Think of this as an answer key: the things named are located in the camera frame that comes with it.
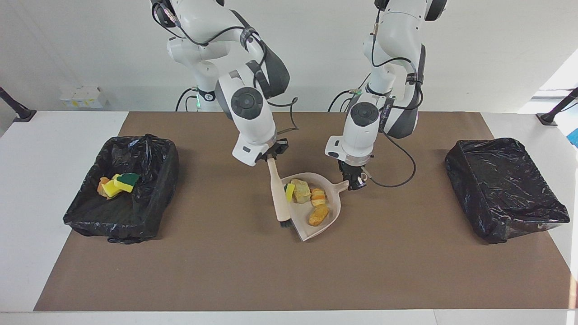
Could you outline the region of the beige hand brush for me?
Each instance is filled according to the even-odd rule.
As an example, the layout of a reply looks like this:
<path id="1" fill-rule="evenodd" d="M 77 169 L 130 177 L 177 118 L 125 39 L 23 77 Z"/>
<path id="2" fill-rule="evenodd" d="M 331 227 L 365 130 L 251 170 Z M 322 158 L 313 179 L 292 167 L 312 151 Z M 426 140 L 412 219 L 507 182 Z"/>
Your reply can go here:
<path id="1" fill-rule="evenodd" d="M 286 199 L 284 185 L 277 171 L 276 160 L 273 157 L 268 157 L 266 162 L 269 168 L 270 188 L 277 221 L 280 223 L 281 228 L 289 228 L 292 226 L 289 204 Z"/>

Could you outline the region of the pale beige bread chunk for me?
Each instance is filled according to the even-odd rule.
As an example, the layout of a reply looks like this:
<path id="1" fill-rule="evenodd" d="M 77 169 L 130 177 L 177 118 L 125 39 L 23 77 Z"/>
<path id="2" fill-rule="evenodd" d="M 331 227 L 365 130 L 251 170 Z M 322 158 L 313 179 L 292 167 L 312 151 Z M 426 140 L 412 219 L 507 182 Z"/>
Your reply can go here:
<path id="1" fill-rule="evenodd" d="M 307 182 L 294 178 L 290 183 L 294 185 L 293 195 L 298 204 L 305 204 L 311 200 L 311 191 Z"/>

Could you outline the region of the brown oval bread roll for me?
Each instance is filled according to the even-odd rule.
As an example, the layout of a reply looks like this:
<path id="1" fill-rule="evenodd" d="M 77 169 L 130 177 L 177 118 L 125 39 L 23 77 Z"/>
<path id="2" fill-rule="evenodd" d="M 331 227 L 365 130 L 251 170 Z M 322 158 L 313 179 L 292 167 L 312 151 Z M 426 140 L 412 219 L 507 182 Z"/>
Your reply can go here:
<path id="1" fill-rule="evenodd" d="M 320 226 L 322 222 L 326 219 L 326 217 L 330 214 L 330 209 L 327 205 L 318 205 L 315 207 L 312 214 L 309 216 L 308 224 L 310 226 Z"/>

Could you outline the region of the beige plastic dustpan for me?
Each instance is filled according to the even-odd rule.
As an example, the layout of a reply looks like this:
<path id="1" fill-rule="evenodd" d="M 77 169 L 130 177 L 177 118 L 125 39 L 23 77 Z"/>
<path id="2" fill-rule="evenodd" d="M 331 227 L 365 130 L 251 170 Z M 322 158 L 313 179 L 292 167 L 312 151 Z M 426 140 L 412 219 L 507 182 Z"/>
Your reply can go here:
<path id="1" fill-rule="evenodd" d="M 303 204 L 292 199 L 289 203 L 289 210 L 292 218 L 293 225 L 303 242 L 308 239 L 314 238 L 325 231 L 329 226 L 334 224 L 339 217 L 341 212 L 341 199 L 340 194 L 346 191 L 349 187 L 348 181 L 342 181 L 341 183 L 331 183 L 326 177 L 311 173 L 304 172 L 295 175 L 287 176 L 281 181 L 284 185 L 290 183 L 292 179 L 299 179 L 308 183 L 310 188 L 322 189 L 326 196 L 326 205 L 328 206 L 329 213 L 324 218 L 318 226 L 312 226 L 309 224 L 309 218 L 314 211 L 314 206 L 310 202 L 304 202 Z"/>

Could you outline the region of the bin with smooth black bag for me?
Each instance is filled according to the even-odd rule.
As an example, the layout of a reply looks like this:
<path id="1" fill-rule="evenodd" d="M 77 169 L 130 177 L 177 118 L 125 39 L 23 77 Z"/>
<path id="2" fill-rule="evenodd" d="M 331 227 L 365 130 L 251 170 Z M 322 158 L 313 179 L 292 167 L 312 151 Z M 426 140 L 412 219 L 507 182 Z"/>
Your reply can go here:
<path id="1" fill-rule="evenodd" d="M 524 145 L 514 138 L 459 140 L 446 155 L 445 168 L 473 232 L 488 244 L 571 220 Z"/>

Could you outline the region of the bin with knotted black bag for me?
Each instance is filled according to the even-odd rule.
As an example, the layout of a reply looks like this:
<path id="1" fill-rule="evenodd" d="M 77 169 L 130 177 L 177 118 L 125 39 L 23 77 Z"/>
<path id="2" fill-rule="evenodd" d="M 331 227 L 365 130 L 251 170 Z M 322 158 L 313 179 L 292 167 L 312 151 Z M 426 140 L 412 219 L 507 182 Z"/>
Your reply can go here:
<path id="1" fill-rule="evenodd" d="M 134 173 L 132 193 L 111 199 L 99 195 L 101 177 Z M 176 145 L 155 135 L 117 136 L 104 143 L 63 217 L 81 235 L 109 242 L 140 243 L 157 236 L 163 213 L 179 179 Z"/>

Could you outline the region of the brown table mat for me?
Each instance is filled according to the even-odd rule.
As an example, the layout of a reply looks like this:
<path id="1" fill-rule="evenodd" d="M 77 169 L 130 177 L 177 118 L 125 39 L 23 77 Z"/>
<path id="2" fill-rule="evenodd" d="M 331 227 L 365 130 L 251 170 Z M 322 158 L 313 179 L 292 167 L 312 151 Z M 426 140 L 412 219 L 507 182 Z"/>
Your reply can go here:
<path id="1" fill-rule="evenodd" d="M 338 220 L 306 242 L 277 222 L 266 164 L 232 157 L 225 115 L 129 113 L 120 135 L 145 134 L 180 158 L 157 238 L 71 232 L 36 311 L 569 307 L 574 283 L 549 233 L 488 245 L 454 195 L 444 159 L 458 140 L 491 138 L 479 113 L 421 112 L 400 141 L 413 181 L 344 192 Z"/>

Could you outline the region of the black pole stand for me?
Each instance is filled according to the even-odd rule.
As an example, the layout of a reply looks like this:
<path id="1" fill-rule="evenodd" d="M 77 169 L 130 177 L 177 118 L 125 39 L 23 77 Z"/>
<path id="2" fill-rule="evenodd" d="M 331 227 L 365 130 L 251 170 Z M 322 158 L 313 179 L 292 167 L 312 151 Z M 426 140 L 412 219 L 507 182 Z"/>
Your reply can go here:
<path id="1" fill-rule="evenodd" d="M 535 116 L 543 125 L 557 127 L 557 123 L 555 123 L 556 115 L 576 105 L 578 105 L 578 87 L 570 91 L 551 111 L 547 113 L 537 113 Z"/>
<path id="2" fill-rule="evenodd" d="M 28 109 L 25 105 L 12 98 L 2 87 L 0 87 L 0 98 L 16 113 L 14 123 L 27 123 L 36 115 L 37 110 Z"/>

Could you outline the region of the white wall socket boxes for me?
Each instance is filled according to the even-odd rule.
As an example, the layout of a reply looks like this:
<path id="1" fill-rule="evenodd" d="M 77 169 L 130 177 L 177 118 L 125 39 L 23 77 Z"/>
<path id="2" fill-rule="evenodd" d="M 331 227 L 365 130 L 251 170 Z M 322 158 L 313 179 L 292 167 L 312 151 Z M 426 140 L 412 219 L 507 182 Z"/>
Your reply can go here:
<path id="1" fill-rule="evenodd" d="M 108 100 L 100 87 L 83 86 L 60 87 L 60 102 L 63 107 L 71 109 L 103 109 Z"/>

